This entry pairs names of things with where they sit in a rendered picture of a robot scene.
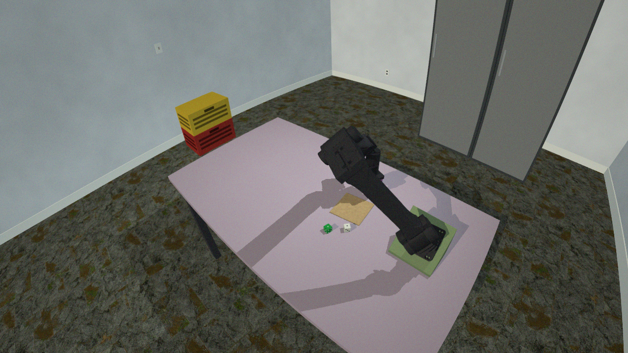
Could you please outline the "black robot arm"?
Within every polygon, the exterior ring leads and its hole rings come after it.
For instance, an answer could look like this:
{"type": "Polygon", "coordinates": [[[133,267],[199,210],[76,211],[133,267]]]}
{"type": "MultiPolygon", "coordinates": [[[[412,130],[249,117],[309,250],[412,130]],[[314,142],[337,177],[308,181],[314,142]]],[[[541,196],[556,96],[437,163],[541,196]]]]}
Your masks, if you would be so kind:
{"type": "Polygon", "coordinates": [[[375,175],[377,167],[368,164],[377,165],[381,151],[369,135],[361,135],[354,126],[343,127],[320,149],[319,158],[329,165],[339,183],[347,182],[360,190],[400,229],[395,235],[410,255],[433,259],[446,231],[422,214],[411,214],[375,175]]]}

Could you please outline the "tan square mat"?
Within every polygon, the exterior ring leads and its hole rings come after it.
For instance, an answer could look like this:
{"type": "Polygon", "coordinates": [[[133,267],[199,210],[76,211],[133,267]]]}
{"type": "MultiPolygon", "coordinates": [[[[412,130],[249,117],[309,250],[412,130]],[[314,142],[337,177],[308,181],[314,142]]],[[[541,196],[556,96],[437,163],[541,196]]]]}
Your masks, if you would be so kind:
{"type": "Polygon", "coordinates": [[[373,206],[373,203],[347,193],[330,213],[359,226],[373,206]]]}

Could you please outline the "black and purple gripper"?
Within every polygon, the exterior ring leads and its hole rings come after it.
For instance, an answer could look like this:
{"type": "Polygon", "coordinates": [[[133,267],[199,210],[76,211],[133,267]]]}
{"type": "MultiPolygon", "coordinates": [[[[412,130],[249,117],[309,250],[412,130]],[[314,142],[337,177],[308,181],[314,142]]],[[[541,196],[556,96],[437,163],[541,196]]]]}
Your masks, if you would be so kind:
{"type": "Polygon", "coordinates": [[[368,164],[368,165],[369,165],[370,167],[377,167],[377,170],[376,170],[376,174],[375,174],[375,175],[377,175],[377,177],[378,177],[381,181],[383,181],[383,179],[384,179],[384,175],[383,175],[383,174],[379,171],[379,164],[374,165],[374,166],[373,166],[373,165],[370,165],[370,164],[368,164]]]}

